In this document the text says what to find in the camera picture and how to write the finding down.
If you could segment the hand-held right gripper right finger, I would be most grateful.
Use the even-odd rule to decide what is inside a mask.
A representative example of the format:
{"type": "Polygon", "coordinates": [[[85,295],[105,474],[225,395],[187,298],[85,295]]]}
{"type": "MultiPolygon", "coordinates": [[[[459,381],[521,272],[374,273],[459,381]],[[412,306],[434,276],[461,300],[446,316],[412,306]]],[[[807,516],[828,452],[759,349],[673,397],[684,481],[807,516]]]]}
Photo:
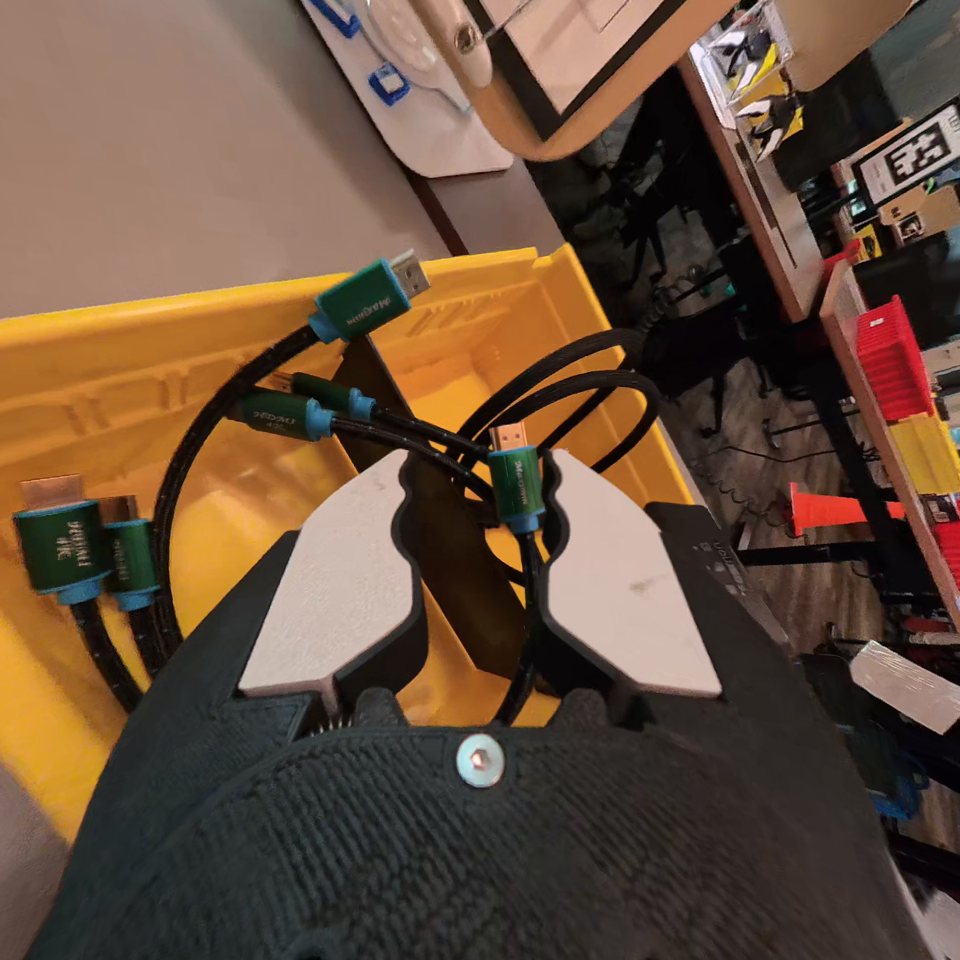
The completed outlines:
{"type": "Polygon", "coordinates": [[[660,527],[570,451],[543,460],[539,675],[558,699],[602,698],[615,724],[655,698],[724,705],[721,678],[660,527]]]}

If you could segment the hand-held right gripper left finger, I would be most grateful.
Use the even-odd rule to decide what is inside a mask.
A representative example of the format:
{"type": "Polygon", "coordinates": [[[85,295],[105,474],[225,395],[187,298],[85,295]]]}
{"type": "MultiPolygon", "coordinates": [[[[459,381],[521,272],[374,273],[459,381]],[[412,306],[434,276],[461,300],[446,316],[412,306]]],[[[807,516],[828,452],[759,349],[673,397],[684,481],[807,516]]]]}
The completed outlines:
{"type": "Polygon", "coordinates": [[[429,639],[414,556],[412,451],[395,450],[331,494],[294,547],[239,678],[248,697],[317,693],[329,714],[368,689],[399,693],[429,639]]]}

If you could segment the yellow plastic bin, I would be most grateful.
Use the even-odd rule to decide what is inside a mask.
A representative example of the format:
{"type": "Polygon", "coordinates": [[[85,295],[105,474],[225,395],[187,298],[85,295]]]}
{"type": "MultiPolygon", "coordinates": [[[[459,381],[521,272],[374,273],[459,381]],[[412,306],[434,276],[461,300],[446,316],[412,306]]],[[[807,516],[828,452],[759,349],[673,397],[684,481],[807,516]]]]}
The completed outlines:
{"type": "MultiPolygon", "coordinates": [[[[420,419],[458,429],[509,380],[609,324],[571,246],[429,261],[431,289],[371,342],[420,419]]],[[[71,846],[126,722],[64,606],[35,594],[12,514],[19,483],[78,474],[91,497],[150,515],[204,403],[306,323],[345,273],[2,317],[2,771],[71,846]]],[[[355,475],[339,441],[219,426],[190,470],[172,536],[189,634],[281,534],[355,475]]]]}

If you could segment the orange traffic cone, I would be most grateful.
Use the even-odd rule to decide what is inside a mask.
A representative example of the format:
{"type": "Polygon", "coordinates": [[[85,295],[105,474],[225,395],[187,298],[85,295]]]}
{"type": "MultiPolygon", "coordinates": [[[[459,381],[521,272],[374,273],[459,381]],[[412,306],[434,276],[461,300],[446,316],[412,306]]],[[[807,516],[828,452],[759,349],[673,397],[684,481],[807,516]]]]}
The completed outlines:
{"type": "Polygon", "coordinates": [[[859,499],[854,496],[810,493],[793,482],[786,486],[786,495],[787,532],[795,539],[810,530],[868,523],[859,499]]]}

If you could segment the silver wrapped block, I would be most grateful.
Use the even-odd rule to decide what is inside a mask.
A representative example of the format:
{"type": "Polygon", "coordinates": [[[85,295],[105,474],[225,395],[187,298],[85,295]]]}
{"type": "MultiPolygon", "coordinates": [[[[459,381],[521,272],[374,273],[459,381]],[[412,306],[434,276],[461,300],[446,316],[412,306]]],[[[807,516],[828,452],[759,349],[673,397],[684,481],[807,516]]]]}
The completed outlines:
{"type": "Polygon", "coordinates": [[[848,669],[861,690],[937,735],[947,734],[959,721],[957,683],[879,642],[868,642],[848,669]]]}

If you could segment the yellow storage bin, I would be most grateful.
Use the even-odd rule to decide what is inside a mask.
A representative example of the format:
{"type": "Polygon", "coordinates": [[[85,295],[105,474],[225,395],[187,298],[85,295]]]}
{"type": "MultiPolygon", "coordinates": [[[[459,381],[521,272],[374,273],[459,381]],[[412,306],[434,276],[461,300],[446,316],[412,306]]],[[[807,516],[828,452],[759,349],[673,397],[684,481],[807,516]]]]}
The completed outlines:
{"type": "Polygon", "coordinates": [[[949,426],[936,414],[912,414],[889,425],[899,456],[917,494],[959,492],[959,456],[949,426]]]}

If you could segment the small blue object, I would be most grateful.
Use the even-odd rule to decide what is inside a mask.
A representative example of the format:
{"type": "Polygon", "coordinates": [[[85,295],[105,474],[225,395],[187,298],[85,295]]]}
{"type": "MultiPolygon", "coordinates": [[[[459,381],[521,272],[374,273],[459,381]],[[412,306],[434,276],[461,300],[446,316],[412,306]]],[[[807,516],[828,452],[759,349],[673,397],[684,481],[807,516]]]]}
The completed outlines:
{"type": "Polygon", "coordinates": [[[894,777],[893,786],[881,789],[868,787],[873,806],[881,817],[910,822],[921,811],[922,794],[930,788],[930,779],[924,773],[894,777]]]}

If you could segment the wooden table with bins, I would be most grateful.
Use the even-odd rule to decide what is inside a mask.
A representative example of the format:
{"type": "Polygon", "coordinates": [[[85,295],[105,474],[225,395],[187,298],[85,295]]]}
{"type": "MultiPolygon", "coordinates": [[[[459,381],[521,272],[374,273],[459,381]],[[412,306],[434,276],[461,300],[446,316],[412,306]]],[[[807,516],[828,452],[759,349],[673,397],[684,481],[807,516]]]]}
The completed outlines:
{"type": "MultiPolygon", "coordinates": [[[[876,448],[880,461],[891,482],[899,504],[903,507],[905,522],[909,525],[924,565],[933,580],[942,606],[944,607],[954,630],[959,630],[959,593],[954,573],[944,557],[928,521],[925,504],[912,483],[906,464],[894,443],[891,430],[883,417],[882,409],[872,390],[866,373],[859,361],[857,352],[858,318],[867,311],[863,294],[853,273],[850,263],[843,261],[833,270],[826,285],[820,310],[822,329],[828,339],[832,352],[838,362],[850,395],[854,397],[862,425],[870,436],[870,443],[876,448]]],[[[894,518],[889,514],[885,501],[880,498],[879,488],[870,474],[869,466],[863,462],[854,442],[852,465],[843,461],[851,486],[856,487],[865,516],[870,523],[873,539],[878,545],[891,545],[894,550],[892,565],[899,560],[899,547],[891,540],[894,533],[887,528],[894,518]],[[866,487],[861,493],[859,486],[861,474],[866,470],[866,487]]]]}

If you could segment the cardboard box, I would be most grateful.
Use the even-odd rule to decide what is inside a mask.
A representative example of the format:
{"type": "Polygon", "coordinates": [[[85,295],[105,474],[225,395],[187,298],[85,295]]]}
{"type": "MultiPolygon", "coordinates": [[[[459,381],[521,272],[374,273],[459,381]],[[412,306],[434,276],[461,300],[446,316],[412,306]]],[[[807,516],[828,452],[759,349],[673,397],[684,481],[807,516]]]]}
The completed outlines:
{"type": "Polygon", "coordinates": [[[951,181],[930,191],[918,184],[884,203],[878,212],[899,246],[948,233],[959,225],[959,183],[951,181]]]}

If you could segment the white flat board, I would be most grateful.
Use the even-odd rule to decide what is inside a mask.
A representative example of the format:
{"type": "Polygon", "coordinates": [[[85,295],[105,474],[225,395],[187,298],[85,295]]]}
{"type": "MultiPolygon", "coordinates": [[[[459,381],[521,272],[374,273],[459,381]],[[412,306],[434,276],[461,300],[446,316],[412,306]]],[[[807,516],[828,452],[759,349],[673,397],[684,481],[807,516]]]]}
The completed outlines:
{"type": "MultiPolygon", "coordinates": [[[[410,93],[396,105],[387,107],[380,102],[368,84],[368,76],[388,60],[369,42],[363,29],[346,39],[308,2],[302,2],[308,17],[368,118],[402,164],[427,179],[500,173],[512,167],[513,154],[488,132],[474,109],[464,115],[442,94],[411,83],[410,93]]],[[[438,49],[425,21],[411,5],[438,49]]],[[[440,49],[438,53],[450,68],[440,49]]]]}

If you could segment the blue clip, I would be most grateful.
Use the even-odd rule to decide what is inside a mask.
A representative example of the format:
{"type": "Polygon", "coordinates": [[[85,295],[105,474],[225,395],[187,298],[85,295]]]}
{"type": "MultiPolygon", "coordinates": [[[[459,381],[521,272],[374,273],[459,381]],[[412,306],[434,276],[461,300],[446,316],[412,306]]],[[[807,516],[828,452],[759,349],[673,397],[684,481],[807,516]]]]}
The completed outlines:
{"type": "Polygon", "coordinates": [[[349,2],[309,1],[308,3],[345,39],[351,40],[361,33],[363,29],[361,21],[349,2]]]}
{"type": "Polygon", "coordinates": [[[402,101],[411,91],[409,80],[390,61],[384,61],[367,76],[374,95],[387,108],[402,101]]]}

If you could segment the clear plastic box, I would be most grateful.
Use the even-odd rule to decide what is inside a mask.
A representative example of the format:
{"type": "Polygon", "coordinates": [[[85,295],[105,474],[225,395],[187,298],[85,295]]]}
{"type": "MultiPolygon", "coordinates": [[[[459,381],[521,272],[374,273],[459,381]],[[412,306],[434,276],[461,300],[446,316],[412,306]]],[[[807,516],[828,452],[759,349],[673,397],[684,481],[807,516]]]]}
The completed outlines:
{"type": "Polygon", "coordinates": [[[752,161],[803,130],[806,96],[788,75],[794,47],[775,2],[736,5],[688,54],[721,126],[752,161]]]}

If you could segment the printed tag sign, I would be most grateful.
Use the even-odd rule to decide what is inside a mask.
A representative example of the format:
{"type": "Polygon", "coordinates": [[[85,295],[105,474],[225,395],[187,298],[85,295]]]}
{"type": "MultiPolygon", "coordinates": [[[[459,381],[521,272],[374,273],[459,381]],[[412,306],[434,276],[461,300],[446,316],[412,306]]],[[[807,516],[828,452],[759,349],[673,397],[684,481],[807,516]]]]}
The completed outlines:
{"type": "Polygon", "coordinates": [[[959,158],[959,98],[954,97],[851,166],[862,200],[882,207],[959,158]]]}

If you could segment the bent plywood stand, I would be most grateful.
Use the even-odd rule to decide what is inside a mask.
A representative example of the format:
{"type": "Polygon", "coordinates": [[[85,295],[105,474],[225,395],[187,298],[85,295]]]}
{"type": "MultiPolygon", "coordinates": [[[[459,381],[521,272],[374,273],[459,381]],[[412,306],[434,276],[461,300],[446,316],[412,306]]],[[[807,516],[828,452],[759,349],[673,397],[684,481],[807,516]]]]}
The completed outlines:
{"type": "Polygon", "coordinates": [[[552,162],[596,138],[734,2],[412,6],[499,144],[524,160],[552,162]]]}

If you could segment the clear plastic dome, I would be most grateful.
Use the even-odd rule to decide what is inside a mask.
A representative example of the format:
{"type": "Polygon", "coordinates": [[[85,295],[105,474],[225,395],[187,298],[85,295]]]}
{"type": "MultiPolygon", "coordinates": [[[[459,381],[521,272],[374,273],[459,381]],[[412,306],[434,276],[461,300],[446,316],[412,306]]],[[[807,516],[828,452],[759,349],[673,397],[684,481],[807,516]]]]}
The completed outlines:
{"type": "Polygon", "coordinates": [[[473,106],[408,1],[358,1],[356,15],[369,43],[408,82],[441,94],[463,115],[473,106]]]}

